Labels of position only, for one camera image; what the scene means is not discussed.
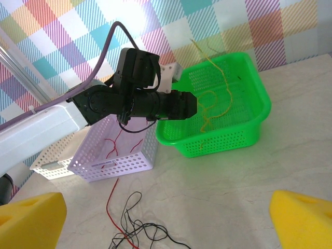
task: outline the tabletop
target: tabletop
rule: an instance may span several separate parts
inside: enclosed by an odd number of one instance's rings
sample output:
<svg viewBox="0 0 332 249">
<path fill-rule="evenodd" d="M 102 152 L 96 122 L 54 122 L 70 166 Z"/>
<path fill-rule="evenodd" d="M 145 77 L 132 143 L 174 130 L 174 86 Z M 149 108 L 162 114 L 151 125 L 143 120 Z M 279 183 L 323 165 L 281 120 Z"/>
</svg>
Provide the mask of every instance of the tabletop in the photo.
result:
<svg viewBox="0 0 332 249">
<path fill-rule="evenodd" d="M 109 210 L 119 223 L 127 197 L 143 195 L 133 216 L 164 224 L 191 248 L 280 248 L 269 216 L 273 192 L 332 200 L 332 58 L 328 54 L 260 73 L 272 100 L 251 147 L 184 158 L 159 145 L 155 167 L 120 177 Z M 108 248 L 116 228 L 106 214 L 115 178 L 48 181 L 33 174 L 13 201 L 61 192 L 67 218 L 57 248 Z M 131 248 L 123 243 L 120 248 Z M 140 248 L 149 248 L 142 241 Z M 184 248 L 169 240 L 154 248 Z"/>
</svg>

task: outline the basket rim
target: basket rim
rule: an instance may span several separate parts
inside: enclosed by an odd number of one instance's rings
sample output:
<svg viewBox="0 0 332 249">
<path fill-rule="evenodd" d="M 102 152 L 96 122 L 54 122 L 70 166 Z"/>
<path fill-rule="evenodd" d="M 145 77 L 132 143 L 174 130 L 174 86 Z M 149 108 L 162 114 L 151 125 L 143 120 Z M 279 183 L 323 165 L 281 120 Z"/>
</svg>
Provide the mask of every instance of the basket rim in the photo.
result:
<svg viewBox="0 0 332 249">
<path fill-rule="evenodd" d="M 253 83 L 256 86 L 256 89 L 258 91 L 258 95 L 260 96 L 262 103 L 263 103 L 263 109 L 261 111 L 261 113 L 255 117 L 252 120 L 249 120 L 245 123 L 241 123 L 241 124 L 236 124 L 234 126 L 229 126 L 226 128 L 221 128 L 221 129 L 217 129 L 217 130 L 213 130 L 213 131 L 208 131 L 205 133 L 199 133 L 199 134 L 194 134 L 185 138 L 181 138 L 181 139 L 166 139 L 163 136 L 163 128 L 165 125 L 165 122 L 167 122 L 167 120 L 164 121 L 160 121 L 157 124 L 157 128 L 156 128 L 156 137 L 157 140 L 166 146 L 172 146 L 172 145 L 176 145 L 176 144 L 185 144 L 185 143 L 190 143 L 192 141 L 197 141 L 197 140 L 203 140 L 206 139 L 206 135 L 208 134 L 209 137 L 214 137 L 216 135 L 220 135 L 220 130 L 223 130 L 223 133 L 228 133 L 229 132 L 234 132 L 234 129 L 236 128 L 237 130 L 244 130 L 244 129 L 248 129 L 248 127 L 253 127 L 253 126 L 257 126 L 259 125 L 261 122 L 263 122 L 270 114 L 271 111 L 271 107 L 272 107 L 272 103 L 270 100 L 270 97 L 265 89 L 265 86 L 263 85 L 260 76 L 258 74 L 257 69 L 254 66 L 254 63 L 252 62 L 250 56 L 245 53 L 245 52 L 235 52 L 235 53 L 229 53 L 229 54 L 225 54 L 222 56 L 218 56 L 216 58 L 213 58 L 212 61 L 216 62 L 219 61 L 221 58 L 222 59 L 226 59 L 228 57 L 242 57 L 245 59 L 246 61 L 246 66 L 249 69 L 250 75 L 253 79 Z M 209 61 L 204 61 L 202 63 L 199 63 L 197 65 L 194 65 L 192 67 L 189 67 L 185 70 L 195 70 L 196 67 L 201 67 L 201 65 L 204 64 L 210 64 Z"/>
</svg>

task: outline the white cable clip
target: white cable clip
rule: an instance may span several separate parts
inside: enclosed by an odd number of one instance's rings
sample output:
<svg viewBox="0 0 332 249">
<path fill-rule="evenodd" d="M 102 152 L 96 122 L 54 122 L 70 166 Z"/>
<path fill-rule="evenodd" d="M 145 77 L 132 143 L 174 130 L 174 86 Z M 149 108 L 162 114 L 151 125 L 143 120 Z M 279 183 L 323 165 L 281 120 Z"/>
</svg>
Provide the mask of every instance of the white cable clip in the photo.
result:
<svg viewBox="0 0 332 249">
<path fill-rule="evenodd" d="M 34 115 L 37 113 L 33 105 L 29 105 L 29 110 L 32 111 Z"/>
</svg>

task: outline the green plastic basket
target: green plastic basket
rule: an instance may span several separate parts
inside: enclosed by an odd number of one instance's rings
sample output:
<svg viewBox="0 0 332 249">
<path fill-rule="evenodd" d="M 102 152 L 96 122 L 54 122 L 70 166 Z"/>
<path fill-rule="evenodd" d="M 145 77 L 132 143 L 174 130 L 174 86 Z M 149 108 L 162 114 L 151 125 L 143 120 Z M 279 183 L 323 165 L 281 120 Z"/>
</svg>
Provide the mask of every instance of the green plastic basket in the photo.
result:
<svg viewBox="0 0 332 249">
<path fill-rule="evenodd" d="M 260 124 L 271 110 L 270 98 L 260 80 L 252 60 L 246 53 L 231 53 L 212 60 L 225 73 L 233 104 L 227 114 L 204 124 L 202 111 L 186 120 L 159 121 L 156 136 L 163 145 L 175 146 L 185 157 L 197 157 L 224 150 L 255 144 L 259 139 Z M 217 104 L 207 117 L 217 116 L 229 106 L 230 95 L 220 71 L 209 61 L 187 68 L 173 89 L 190 91 L 199 97 L 206 91 L 218 96 Z M 206 93 L 200 103 L 205 107 L 215 103 L 215 96 Z"/>
</svg>

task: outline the yellow string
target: yellow string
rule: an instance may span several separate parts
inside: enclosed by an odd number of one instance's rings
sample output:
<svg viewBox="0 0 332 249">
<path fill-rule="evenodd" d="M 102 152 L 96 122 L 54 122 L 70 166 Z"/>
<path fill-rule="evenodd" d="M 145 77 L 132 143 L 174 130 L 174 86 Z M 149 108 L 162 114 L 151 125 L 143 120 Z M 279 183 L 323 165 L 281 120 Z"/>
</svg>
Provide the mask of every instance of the yellow string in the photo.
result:
<svg viewBox="0 0 332 249">
<path fill-rule="evenodd" d="M 209 58 L 209 56 L 207 56 L 204 52 L 203 52 L 203 50 L 198 46 L 198 44 L 193 40 L 193 39 L 190 39 L 191 40 L 191 42 L 195 45 L 195 47 L 198 49 L 198 51 L 200 51 L 201 52 L 201 54 L 213 65 L 213 66 L 215 66 L 220 72 L 221 72 L 221 74 L 222 74 L 222 76 L 223 76 L 223 78 L 224 78 L 224 81 L 225 81 L 225 84 L 226 84 L 226 90 L 227 90 L 227 92 L 229 93 L 229 96 L 230 96 L 230 102 L 229 102 L 229 105 L 228 105 L 228 108 L 223 112 L 223 113 L 221 113 L 221 114 L 219 114 L 219 115 L 217 115 L 217 116 L 212 116 L 212 117 L 209 117 L 209 118 L 207 118 L 206 117 L 206 112 L 208 111 L 208 109 L 211 109 L 211 108 L 213 108 L 216 104 L 217 104 L 217 101 L 218 101 L 218 97 L 217 97 L 217 94 L 215 93 L 215 92 L 213 92 L 213 91 L 206 91 L 206 92 L 204 92 L 202 95 L 200 95 L 199 97 L 198 97 L 198 104 L 203 108 L 203 112 L 202 112 L 202 114 L 203 114 L 203 119 L 204 119 L 204 124 L 203 124 L 203 126 L 201 127 L 201 132 L 205 132 L 205 130 L 204 130 L 204 128 L 208 125 L 208 124 L 210 124 L 210 125 L 212 125 L 212 123 L 211 123 L 211 119 L 213 119 L 213 118 L 220 118 L 220 117 L 222 117 L 223 115 L 225 115 L 226 113 L 228 113 L 228 111 L 230 110 L 230 108 L 231 108 L 231 106 L 232 106 L 232 103 L 233 103 L 233 95 L 232 95 L 232 93 L 231 93 L 231 91 L 229 90 L 229 85 L 228 85 L 228 81 L 227 81 L 227 79 L 226 79 L 226 76 L 225 76 L 225 73 L 224 73 L 224 71 L 220 68 L 220 67 L 218 67 L 210 58 Z M 212 105 L 212 106 L 209 106 L 209 107 L 204 107 L 200 102 L 199 102 L 199 100 L 200 100 L 200 98 L 203 96 L 203 95 L 205 95 L 205 94 L 207 94 L 207 93 L 212 93 L 212 94 L 214 94 L 215 95 L 215 97 L 216 97 L 216 102 Z"/>
</svg>

